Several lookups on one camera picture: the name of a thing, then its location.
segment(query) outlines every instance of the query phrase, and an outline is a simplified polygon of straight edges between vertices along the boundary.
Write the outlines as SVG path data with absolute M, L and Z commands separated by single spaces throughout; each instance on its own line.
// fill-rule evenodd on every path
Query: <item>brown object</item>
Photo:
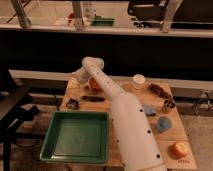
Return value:
M 150 92 L 148 87 L 150 86 L 150 83 L 144 83 L 142 89 L 140 91 L 137 91 L 132 88 L 132 83 L 131 81 L 117 81 L 119 85 L 122 85 L 122 87 L 128 91 L 136 95 L 141 103 L 143 105 L 148 105 L 152 104 L 156 107 L 156 116 L 153 117 L 148 117 L 148 121 L 151 125 L 152 128 L 152 133 L 154 134 L 154 137 L 156 138 L 157 144 L 159 146 L 161 156 L 163 158 L 164 164 L 168 169 L 196 169 L 196 163 L 191 151 L 191 147 L 188 143 L 187 135 L 184 131 L 184 127 L 181 121 L 181 118 L 179 116 L 179 113 L 177 111 L 177 108 L 174 107 L 174 109 L 170 112 L 170 114 L 167 116 L 171 121 L 172 121 L 172 128 L 170 128 L 168 131 L 164 133 L 159 133 L 156 130 L 155 124 L 160 116 L 165 115 L 161 108 L 162 104 L 164 102 L 163 99 L 161 98 L 156 98 L 153 96 L 153 94 Z M 66 93 L 63 97 L 62 105 L 60 110 L 67 111 L 66 103 L 69 101 L 70 98 L 75 98 L 76 92 L 78 92 L 79 96 L 82 95 L 88 95 L 88 91 L 85 90 L 85 85 L 80 85 L 78 88 L 72 88 L 69 86 L 70 84 L 68 83 Z M 159 83 L 158 84 L 160 87 L 162 87 L 166 92 L 171 94 L 171 90 L 169 88 L 168 84 L 165 83 Z M 101 97 L 104 97 L 105 100 L 101 103 L 88 103 L 82 101 L 80 103 L 80 111 L 105 111 L 109 112 L 109 118 L 110 118 L 110 131 L 109 131 L 109 160 L 107 163 L 102 164 L 101 166 L 108 166 L 108 167 L 123 167 L 123 162 L 120 156 L 120 151 L 118 149 L 118 142 L 117 138 L 115 136 L 114 128 L 113 128 L 113 122 L 112 122 L 112 114 L 110 113 L 110 103 L 111 101 L 107 98 L 105 93 L 102 91 L 99 94 Z M 189 153 L 186 157 L 183 159 L 178 159 L 177 158 L 172 158 L 171 157 L 171 151 L 168 151 L 170 147 L 175 143 L 183 141 L 189 150 Z
M 151 83 L 149 86 L 149 89 L 161 98 L 164 98 L 164 99 L 172 98 L 172 96 L 169 93 L 167 93 L 162 87 L 160 87 L 157 84 Z
M 188 147 L 183 142 L 174 143 L 171 146 L 171 151 L 177 158 L 185 157 L 189 153 Z
M 89 80 L 89 85 L 90 85 L 90 88 L 95 92 L 102 91 L 101 87 L 98 85 L 98 83 L 95 81 L 93 77 Z
M 173 100 L 171 99 L 164 100 L 163 107 L 162 107 L 162 111 L 164 113 L 169 113 L 174 108 L 175 108 L 175 103 Z

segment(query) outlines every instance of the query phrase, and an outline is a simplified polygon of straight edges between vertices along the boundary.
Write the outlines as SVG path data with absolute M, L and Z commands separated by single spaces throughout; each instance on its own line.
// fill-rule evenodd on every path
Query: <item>wooden tabletop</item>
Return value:
M 150 83 L 145 83 L 141 90 L 135 90 L 132 87 L 131 82 L 128 81 L 118 81 L 118 84 L 122 86 L 126 91 L 135 94 L 141 101 L 141 103 L 145 105 L 153 105 L 157 110 L 156 116 L 148 117 L 149 123 L 151 125 L 154 136 L 157 140 L 157 144 L 160 148 L 161 154 L 163 156 L 164 163 L 168 169 L 196 169 L 196 162 L 194 160 L 190 144 L 187 139 L 187 135 L 185 133 L 182 121 L 180 119 L 177 108 L 174 108 L 170 113 L 164 114 L 161 111 L 161 107 L 163 106 L 164 99 L 158 97 L 150 90 L 148 90 L 148 86 Z M 171 94 L 171 90 L 168 84 L 165 83 L 157 83 L 164 90 Z M 85 88 L 85 85 L 73 86 L 73 82 L 69 81 L 67 85 L 67 89 L 65 95 L 63 97 L 61 110 L 70 111 L 70 109 L 66 108 L 66 103 L 70 98 L 80 99 L 83 95 L 88 95 L 91 92 Z M 103 92 L 98 94 L 99 96 L 105 97 L 104 102 L 85 102 L 80 101 L 80 111 L 106 111 L 109 112 L 110 101 L 105 96 Z M 156 123 L 159 117 L 166 116 L 172 122 L 172 128 L 165 131 L 164 133 L 159 133 L 156 130 Z M 109 160 L 106 163 L 106 166 L 110 167 L 122 167 L 122 160 L 120 156 L 120 152 L 118 149 L 116 137 L 113 130 L 112 121 L 110 119 L 110 142 L 109 142 Z M 169 147 L 176 141 L 184 142 L 189 148 L 189 154 L 181 159 L 176 159 L 170 152 Z

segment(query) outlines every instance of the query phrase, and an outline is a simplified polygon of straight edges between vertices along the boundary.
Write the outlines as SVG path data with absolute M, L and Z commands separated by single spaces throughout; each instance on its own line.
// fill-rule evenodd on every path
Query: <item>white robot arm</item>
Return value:
M 82 65 L 76 72 L 76 79 L 84 83 L 94 77 L 112 101 L 110 112 L 125 171 L 166 171 L 139 99 L 102 71 L 102 59 L 85 57 Z

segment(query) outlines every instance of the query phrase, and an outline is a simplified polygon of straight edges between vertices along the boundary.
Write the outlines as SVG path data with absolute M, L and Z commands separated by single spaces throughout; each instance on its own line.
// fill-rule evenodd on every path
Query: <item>black chair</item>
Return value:
M 173 28 L 212 29 L 212 0 L 183 0 L 174 16 Z
M 151 22 L 163 20 L 168 0 L 161 5 L 161 0 L 129 1 L 127 12 L 135 16 L 133 20 L 137 27 L 152 27 Z
M 10 170 L 11 144 L 18 139 L 44 139 L 44 135 L 21 133 L 17 129 L 24 121 L 32 121 L 39 113 L 36 106 L 29 110 L 21 107 L 30 103 L 33 98 L 29 95 L 30 88 L 17 86 L 9 71 L 0 63 L 0 143 L 3 143 L 3 170 Z

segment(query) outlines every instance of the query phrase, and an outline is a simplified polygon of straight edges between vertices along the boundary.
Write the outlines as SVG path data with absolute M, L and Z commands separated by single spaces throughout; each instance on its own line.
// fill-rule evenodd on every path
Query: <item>paper cup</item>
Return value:
M 134 75 L 132 80 L 133 80 L 133 87 L 137 90 L 140 90 L 146 81 L 145 77 L 141 74 Z

